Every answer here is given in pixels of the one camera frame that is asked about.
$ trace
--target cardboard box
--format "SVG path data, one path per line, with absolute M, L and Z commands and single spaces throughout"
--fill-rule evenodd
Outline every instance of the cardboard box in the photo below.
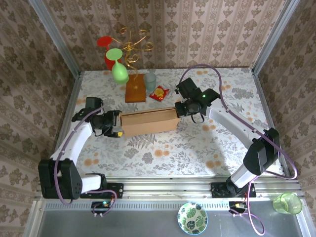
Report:
M 175 107 L 121 115 L 122 129 L 127 137 L 176 130 L 179 121 Z

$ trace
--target damask wallpaper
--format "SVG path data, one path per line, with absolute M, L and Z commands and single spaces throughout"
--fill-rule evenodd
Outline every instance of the damask wallpaper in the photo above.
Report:
M 250 67 L 285 0 L 44 0 L 82 71 L 104 70 L 101 36 L 122 27 L 146 29 L 152 52 L 137 63 L 145 68 L 186 68 L 197 63 Z
M 0 236 L 22 236 L 74 79 L 27 0 L 0 1 Z
M 316 0 L 301 0 L 259 73 L 316 223 Z

